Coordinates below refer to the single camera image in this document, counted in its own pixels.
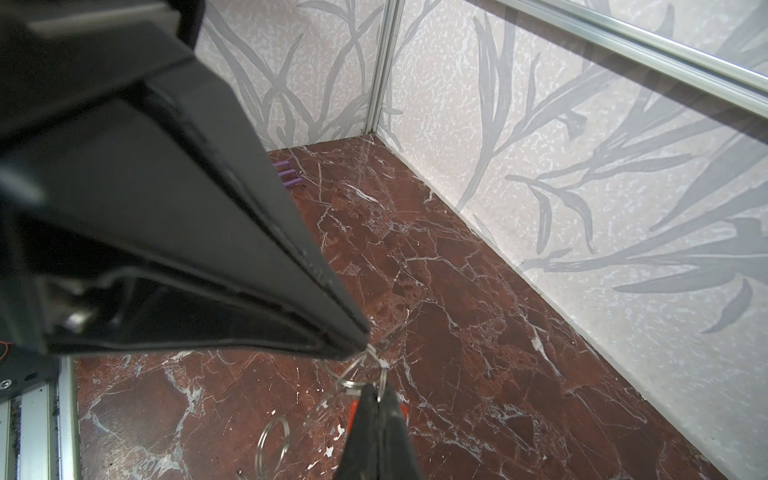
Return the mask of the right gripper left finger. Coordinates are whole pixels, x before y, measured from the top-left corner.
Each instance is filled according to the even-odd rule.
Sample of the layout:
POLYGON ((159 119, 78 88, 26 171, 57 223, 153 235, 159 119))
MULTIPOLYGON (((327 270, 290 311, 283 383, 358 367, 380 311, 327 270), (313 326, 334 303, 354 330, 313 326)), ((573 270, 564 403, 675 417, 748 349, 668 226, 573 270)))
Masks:
POLYGON ((366 385, 349 431, 344 451, 334 475, 335 480, 372 480, 378 478, 378 413, 374 389, 366 385))

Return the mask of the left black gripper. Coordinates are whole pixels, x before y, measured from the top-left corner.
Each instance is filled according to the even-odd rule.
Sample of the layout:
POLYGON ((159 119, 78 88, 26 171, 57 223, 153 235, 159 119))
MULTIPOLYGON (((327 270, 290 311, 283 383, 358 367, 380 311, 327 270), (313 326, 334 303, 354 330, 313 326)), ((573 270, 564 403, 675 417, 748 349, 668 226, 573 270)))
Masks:
POLYGON ((4 1, 1 135, 18 138, 193 56, 204 1, 4 1))

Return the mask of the red tagged key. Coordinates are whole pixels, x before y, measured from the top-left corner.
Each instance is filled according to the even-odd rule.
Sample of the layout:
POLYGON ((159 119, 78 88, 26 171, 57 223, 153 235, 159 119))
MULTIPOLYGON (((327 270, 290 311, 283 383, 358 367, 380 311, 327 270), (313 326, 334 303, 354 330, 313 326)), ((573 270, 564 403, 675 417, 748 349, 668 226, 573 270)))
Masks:
MULTIPOLYGON (((348 431, 351 431, 351 428, 352 428, 352 425, 354 423, 354 419, 355 419, 355 416, 356 416, 356 413, 357 413, 357 410, 358 410, 358 407, 359 407, 359 403, 360 403, 359 400, 353 400, 351 402, 351 404, 350 404, 349 414, 348 414, 348 421, 347 421, 347 430, 348 431)), ((402 415, 403 415, 403 417, 405 419, 405 423, 409 424, 409 410, 408 410, 408 407, 405 404, 403 404, 403 403, 400 403, 399 406, 400 406, 402 415)))

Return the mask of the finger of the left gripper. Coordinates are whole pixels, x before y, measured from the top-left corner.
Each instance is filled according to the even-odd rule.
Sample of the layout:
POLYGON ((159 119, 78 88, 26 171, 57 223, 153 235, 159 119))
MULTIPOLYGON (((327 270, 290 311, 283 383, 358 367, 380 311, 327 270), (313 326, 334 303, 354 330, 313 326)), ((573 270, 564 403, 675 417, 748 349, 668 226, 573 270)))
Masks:
POLYGON ((367 346, 232 90, 196 61, 6 140, 4 204, 236 291, 328 298, 354 323, 352 355, 367 346))
POLYGON ((328 298, 268 299, 195 278, 1 207, 1 337, 45 356, 254 349, 319 359, 354 352, 328 298))

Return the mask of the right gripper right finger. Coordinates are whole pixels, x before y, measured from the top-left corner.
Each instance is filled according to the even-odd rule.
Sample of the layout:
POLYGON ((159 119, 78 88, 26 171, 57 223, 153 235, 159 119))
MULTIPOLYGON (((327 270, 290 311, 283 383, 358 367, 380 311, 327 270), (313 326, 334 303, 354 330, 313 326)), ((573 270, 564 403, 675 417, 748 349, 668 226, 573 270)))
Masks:
POLYGON ((378 402, 377 436, 378 479, 423 478, 401 404, 391 384, 386 385, 378 402))

